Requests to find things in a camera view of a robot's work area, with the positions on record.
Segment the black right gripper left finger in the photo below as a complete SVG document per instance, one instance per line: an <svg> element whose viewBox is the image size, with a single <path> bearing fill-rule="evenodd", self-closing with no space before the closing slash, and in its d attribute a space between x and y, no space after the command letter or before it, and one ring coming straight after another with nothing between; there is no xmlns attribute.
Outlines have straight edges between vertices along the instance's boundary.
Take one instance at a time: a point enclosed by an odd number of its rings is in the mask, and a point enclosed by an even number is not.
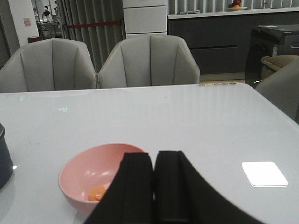
<svg viewBox="0 0 299 224"><path fill-rule="evenodd" d="M125 153L102 200L85 224L151 224L153 169L147 153Z"/></svg>

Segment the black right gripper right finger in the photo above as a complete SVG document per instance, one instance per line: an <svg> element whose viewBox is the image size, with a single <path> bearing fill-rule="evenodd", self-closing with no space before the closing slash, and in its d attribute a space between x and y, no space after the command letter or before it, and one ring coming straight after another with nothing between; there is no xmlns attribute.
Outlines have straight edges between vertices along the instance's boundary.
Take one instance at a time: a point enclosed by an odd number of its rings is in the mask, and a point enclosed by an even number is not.
<svg viewBox="0 0 299 224"><path fill-rule="evenodd" d="M258 224L195 169L182 151L160 151L154 168L159 224Z"/></svg>

